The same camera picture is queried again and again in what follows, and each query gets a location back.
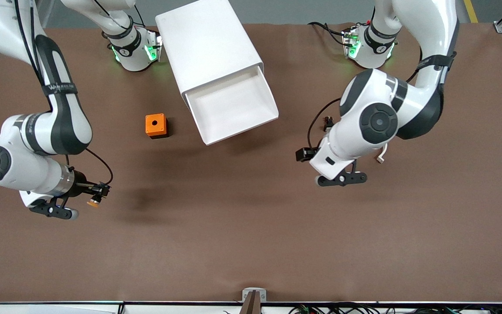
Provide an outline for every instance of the yellow tape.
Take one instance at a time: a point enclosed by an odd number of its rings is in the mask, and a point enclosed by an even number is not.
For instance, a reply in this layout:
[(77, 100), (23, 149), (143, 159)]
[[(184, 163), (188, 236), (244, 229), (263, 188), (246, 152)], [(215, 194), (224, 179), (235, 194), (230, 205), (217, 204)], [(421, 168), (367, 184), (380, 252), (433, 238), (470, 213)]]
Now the yellow tape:
[(472, 1), (464, 0), (464, 5), (466, 6), (466, 11), (468, 11), (470, 22), (478, 23), (478, 17), (476, 16), (476, 11), (474, 11), (474, 6), (472, 6)]

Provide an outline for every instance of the brown tabletop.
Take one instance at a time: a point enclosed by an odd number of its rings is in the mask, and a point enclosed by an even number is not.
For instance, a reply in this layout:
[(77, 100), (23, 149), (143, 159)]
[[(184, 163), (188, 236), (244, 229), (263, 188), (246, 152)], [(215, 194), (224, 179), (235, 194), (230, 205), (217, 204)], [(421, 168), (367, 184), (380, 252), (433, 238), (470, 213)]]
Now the brown tabletop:
[[(319, 28), (245, 28), (280, 118), (210, 147), (167, 62), (130, 73), (100, 30), (48, 30), (115, 179), (99, 209), (70, 200), (72, 222), (0, 187), (0, 301), (238, 300), (249, 286), (286, 301), (502, 301), (502, 35), (462, 24), (435, 128), (391, 141), (382, 165), (360, 159), (366, 183), (321, 188), (294, 152), (361, 69)], [(383, 70), (406, 79), (418, 53), (403, 31)], [(29, 66), (0, 55), (0, 126), (46, 108)], [(145, 135), (151, 113), (171, 137)], [(88, 153), (71, 164), (108, 179)]]

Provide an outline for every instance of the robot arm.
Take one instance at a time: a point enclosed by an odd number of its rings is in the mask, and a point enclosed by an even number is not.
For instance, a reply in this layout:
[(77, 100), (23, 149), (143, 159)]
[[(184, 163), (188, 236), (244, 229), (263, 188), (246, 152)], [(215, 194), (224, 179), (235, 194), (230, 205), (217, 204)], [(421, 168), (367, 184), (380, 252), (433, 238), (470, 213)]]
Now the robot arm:
[[(454, 0), (385, 2), (384, 12), (390, 15), (381, 20), (404, 24), (420, 43), (423, 59), (417, 68), (416, 85), (377, 69), (365, 70), (350, 82), (340, 102), (341, 120), (331, 127), (310, 161), (321, 174), (320, 185), (346, 185), (354, 176), (357, 180), (360, 175), (354, 175), (355, 171), (345, 171), (356, 159), (380, 149), (395, 135), (420, 137), (440, 118), (443, 85), (458, 32)], [(373, 50), (363, 46), (357, 52), (358, 60), (370, 57), (379, 60)]]
[(126, 70), (146, 69), (159, 59), (162, 38), (154, 31), (136, 27), (133, 18), (123, 10), (132, 8), (136, 0), (61, 0), (63, 4), (96, 23), (111, 42), (115, 59)]
[[(47, 157), (81, 153), (92, 140), (92, 129), (80, 107), (63, 55), (42, 30), (36, 7), (32, 3), (32, 11), (28, 12), (28, 0), (15, 1), (18, 3), (0, 0), (0, 52), (30, 65), (34, 63), (51, 110), (12, 116), (3, 123), (0, 186), (19, 190), (24, 205), (31, 211), (72, 219), (76, 211), (64, 207), (68, 197), (88, 193), (95, 195), (96, 202), (105, 197), (109, 186), (90, 183), (82, 173)], [(31, 62), (27, 48), (36, 50), (37, 62)], [(58, 198), (64, 203), (57, 205)]]

